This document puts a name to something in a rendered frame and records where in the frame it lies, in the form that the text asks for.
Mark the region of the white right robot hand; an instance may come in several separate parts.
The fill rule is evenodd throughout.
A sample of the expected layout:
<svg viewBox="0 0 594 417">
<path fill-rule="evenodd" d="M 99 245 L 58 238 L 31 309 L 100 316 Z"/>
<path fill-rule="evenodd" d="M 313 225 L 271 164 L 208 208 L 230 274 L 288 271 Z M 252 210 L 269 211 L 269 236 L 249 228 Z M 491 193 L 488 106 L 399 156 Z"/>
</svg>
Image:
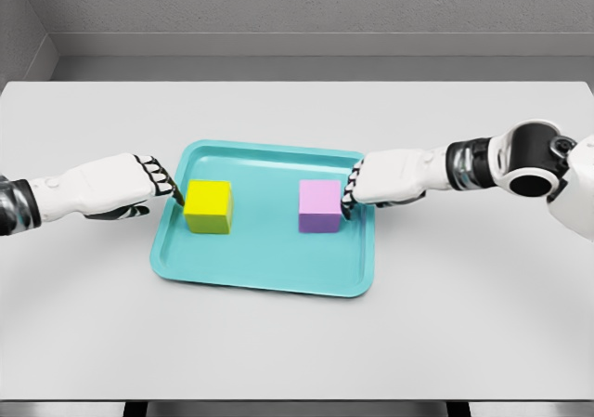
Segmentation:
<svg viewBox="0 0 594 417">
<path fill-rule="evenodd" d="M 382 150 L 367 154 L 347 177 L 341 211 L 351 219 L 357 204 L 379 208 L 415 202 L 425 196 L 420 169 L 422 150 Z"/>
</svg>

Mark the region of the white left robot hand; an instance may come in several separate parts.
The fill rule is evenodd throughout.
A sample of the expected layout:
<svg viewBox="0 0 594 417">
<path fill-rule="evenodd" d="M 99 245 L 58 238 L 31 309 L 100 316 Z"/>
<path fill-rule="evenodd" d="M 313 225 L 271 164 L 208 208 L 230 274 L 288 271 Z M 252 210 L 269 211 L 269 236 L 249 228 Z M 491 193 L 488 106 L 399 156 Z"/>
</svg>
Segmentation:
<svg viewBox="0 0 594 417">
<path fill-rule="evenodd" d="M 122 153 L 85 163 L 77 171 L 84 182 L 77 199 L 79 212 L 87 219 L 111 221 L 147 215 L 145 202 L 161 196 L 185 204 L 174 179 L 151 155 Z"/>
</svg>

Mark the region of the yellow cube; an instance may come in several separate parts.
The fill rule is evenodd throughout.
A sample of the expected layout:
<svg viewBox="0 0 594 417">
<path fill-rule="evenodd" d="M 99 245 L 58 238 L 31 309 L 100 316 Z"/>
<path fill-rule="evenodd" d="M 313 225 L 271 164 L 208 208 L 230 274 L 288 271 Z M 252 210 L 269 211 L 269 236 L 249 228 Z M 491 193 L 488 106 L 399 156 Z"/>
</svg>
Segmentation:
<svg viewBox="0 0 594 417">
<path fill-rule="evenodd" d="M 183 215 L 192 233 L 229 234 L 233 209 L 234 201 L 229 181 L 189 181 Z"/>
</svg>

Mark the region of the pink cube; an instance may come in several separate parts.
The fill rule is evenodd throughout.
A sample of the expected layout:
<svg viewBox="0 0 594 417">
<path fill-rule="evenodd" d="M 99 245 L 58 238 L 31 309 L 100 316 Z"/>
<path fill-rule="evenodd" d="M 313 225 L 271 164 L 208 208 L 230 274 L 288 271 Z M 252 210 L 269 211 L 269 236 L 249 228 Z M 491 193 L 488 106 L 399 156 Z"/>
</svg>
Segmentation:
<svg viewBox="0 0 594 417">
<path fill-rule="evenodd" d="M 342 184 L 332 179 L 299 181 L 298 229 L 301 233 L 336 233 L 342 210 Z"/>
</svg>

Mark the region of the teal tray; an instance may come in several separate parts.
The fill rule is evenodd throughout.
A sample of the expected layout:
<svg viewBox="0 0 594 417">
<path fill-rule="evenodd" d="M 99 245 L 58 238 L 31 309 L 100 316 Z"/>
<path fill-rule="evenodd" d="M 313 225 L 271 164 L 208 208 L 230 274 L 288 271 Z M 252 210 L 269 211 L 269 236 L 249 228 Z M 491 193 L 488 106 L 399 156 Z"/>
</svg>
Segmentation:
<svg viewBox="0 0 594 417">
<path fill-rule="evenodd" d="M 181 207 L 166 202 L 149 261 L 166 280 L 290 293 L 357 297 L 374 279 L 375 210 L 358 205 L 336 233 L 298 230 L 302 179 L 346 181 L 362 154 L 222 140 L 188 145 L 174 176 L 230 183 L 231 231 L 195 234 Z"/>
</svg>

